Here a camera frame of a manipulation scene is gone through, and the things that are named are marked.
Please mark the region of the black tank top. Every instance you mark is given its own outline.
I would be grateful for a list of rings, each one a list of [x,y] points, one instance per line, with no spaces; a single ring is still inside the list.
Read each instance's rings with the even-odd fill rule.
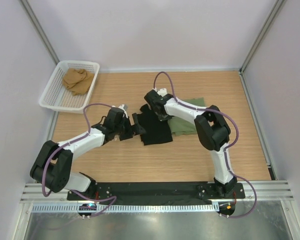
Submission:
[[[145,129],[140,135],[145,146],[170,143],[173,141],[171,129],[167,121],[160,121],[148,104],[140,107],[140,114],[137,115],[139,124]]]

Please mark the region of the green tank top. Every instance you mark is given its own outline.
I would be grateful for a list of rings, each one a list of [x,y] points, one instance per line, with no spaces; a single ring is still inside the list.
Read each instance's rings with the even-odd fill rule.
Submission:
[[[205,107],[205,100],[203,97],[199,98],[189,98],[189,99],[183,99],[184,102],[200,106],[200,107]],[[174,134],[176,137],[182,136],[182,135],[196,135],[197,130],[196,127],[186,121],[183,120],[177,116],[172,117],[171,119],[168,120],[168,125],[170,128],[170,131],[172,134]]]

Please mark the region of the white plastic basket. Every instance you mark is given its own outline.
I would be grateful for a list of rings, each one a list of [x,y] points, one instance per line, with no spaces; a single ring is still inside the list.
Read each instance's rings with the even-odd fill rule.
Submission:
[[[65,88],[62,81],[69,69],[84,69],[93,74],[92,83],[87,93],[83,95],[73,95],[70,90]],[[83,60],[60,61],[47,82],[39,99],[39,105],[56,112],[82,114],[84,107],[90,102],[99,70],[100,65],[96,62]]]

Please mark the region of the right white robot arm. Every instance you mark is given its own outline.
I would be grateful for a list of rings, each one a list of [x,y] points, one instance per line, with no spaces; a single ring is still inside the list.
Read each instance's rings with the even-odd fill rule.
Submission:
[[[221,198],[231,195],[237,183],[229,156],[231,129],[219,108],[190,104],[167,93],[165,88],[152,89],[144,99],[160,121],[178,117],[195,126],[199,142],[210,151],[216,194]]]

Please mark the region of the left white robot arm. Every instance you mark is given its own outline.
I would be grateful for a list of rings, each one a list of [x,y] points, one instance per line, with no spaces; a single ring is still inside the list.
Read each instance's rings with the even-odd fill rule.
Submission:
[[[96,181],[84,173],[72,172],[73,162],[89,152],[114,140],[121,141],[142,135],[146,130],[140,125],[137,114],[132,115],[134,124],[123,107],[111,107],[105,119],[89,126],[88,130],[69,140],[46,141],[30,170],[30,176],[41,183],[45,197],[63,189],[78,192],[85,200],[96,194]]]

